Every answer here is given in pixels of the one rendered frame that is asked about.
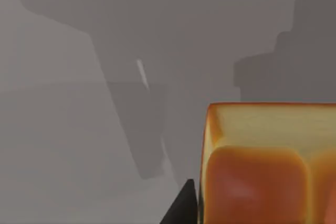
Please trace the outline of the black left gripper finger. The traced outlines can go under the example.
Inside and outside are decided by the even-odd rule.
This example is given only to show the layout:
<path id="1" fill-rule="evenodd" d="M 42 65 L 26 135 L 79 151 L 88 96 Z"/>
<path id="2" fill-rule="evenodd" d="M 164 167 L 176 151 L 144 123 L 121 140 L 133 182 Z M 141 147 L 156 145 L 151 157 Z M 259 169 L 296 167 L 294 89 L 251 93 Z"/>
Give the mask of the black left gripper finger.
<path id="1" fill-rule="evenodd" d="M 159 224 L 197 224 L 197 197 L 193 179 L 188 179 Z"/>

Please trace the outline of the orange-brown bread loaf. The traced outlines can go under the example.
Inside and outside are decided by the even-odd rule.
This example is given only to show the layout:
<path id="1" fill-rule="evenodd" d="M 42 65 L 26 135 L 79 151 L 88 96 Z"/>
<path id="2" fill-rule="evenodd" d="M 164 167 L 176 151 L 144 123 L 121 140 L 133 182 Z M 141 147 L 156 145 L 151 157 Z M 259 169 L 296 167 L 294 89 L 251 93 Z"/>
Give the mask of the orange-brown bread loaf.
<path id="1" fill-rule="evenodd" d="M 198 224 L 336 224 L 335 103 L 212 103 Z"/>

